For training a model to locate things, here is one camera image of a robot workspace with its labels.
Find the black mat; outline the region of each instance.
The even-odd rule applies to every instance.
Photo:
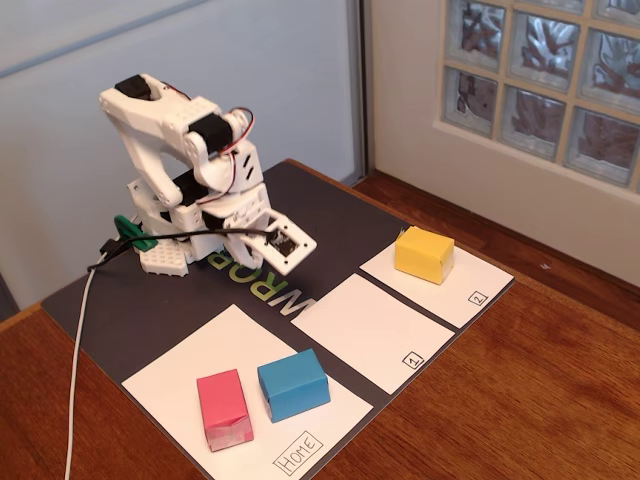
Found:
[[[130,251],[96,272],[89,295],[82,347],[120,385],[230,305],[236,304],[295,350],[313,348],[326,373],[371,404],[373,409],[314,465],[303,477],[307,479],[388,405],[402,388],[395,395],[388,395],[293,326],[290,322],[299,311],[283,315],[281,309],[285,302],[269,306],[268,301],[251,292],[252,283],[275,275],[274,285],[283,281],[287,285],[269,301],[299,290],[301,295],[297,304],[309,298],[319,300],[353,273],[359,273],[455,333],[438,354],[462,331],[359,270],[360,265],[392,243],[399,231],[406,228],[403,221],[291,164],[281,163],[269,169],[265,172],[265,182],[273,208],[290,217],[318,242],[317,250],[286,279],[273,274],[265,265],[255,280],[239,283],[230,277],[231,266],[218,270],[206,260],[190,265],[190,273],[183,278],[149,275],[142,271],[137,255]],[[251,275],[251,271],[245,268],[234,273],[238,278]],[[76,332],[85,282],[86,277],[81,278],[42,304],[72,337]],[[487,305],[478,316],[490,306]],[[431,361],[426,362],[404,386]]]

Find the number 2 label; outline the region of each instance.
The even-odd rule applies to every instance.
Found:
[[[487,297],[486,295],[484,295],[484,294],[482,294],[482,293],[480,293],[480,292],[478,292],[478,291],[475,291],[475,292],[473,292],[473,294],[469,297],[469,301],[470,301],[471,303],[474,303],[474,304],[478,305],[478,306],[482,306],[482,305],[484,304],[484,302],[486,302],[486,301],[487,301],[487,298],[488,298],[488,297]]]

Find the wooden surface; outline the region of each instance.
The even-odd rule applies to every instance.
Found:
[[[640,330],[640,288],[400,180],[375,172],[355,189],[493,260]]]
[[[316,478],[640,478],[640,333],[516,278]],[[6,478],[62,478],[72,348],[41,310],[0,333]],[[85,355],[75,438],[74,479],[201,478]]]

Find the black cable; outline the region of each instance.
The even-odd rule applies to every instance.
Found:
[[[175,238],[184,238],[184,237],[195,237],[197,235],[232,235],[232,234],[245,234],[245,235],[264,235],[268,240],[272,240],[278,235],[277,231],[267,232],[264,230],[257,230],[254,228],[216,228],[212,230],[195,230],[192,232],[180,232],[180,233],[167,233],[165,235],[141,235],[139,237],[129,237],[124,240],[120,246],[115,249],[110,255],[107,255],[104,260],[100,263],[96,263],[95,265],[90,265],[87,267],[87,271],[103,266],[105,263],[110,262],[118,255],[120,255],[124,250],[126,250],[129,245],[138,240],[167,240],[167,239],[175,239]]]

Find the green clip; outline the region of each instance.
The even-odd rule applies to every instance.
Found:
[[[133,237],[144,236],[144,232],[140,230],[140,228],[135,223],[131,223],[129,220],[126,219],[126,217],[123,217],[122,215],[116,215],[113,218],[113,223],[116,224],[116,229],[120,234],[120,238],[123,240],[126,240],[128,238],[133,238]],[[133,246],[143,252],[147,252],[151,250],[157,244],[158,244],[158,241],[154,239],[136,240],[135,242],[133,242]]]

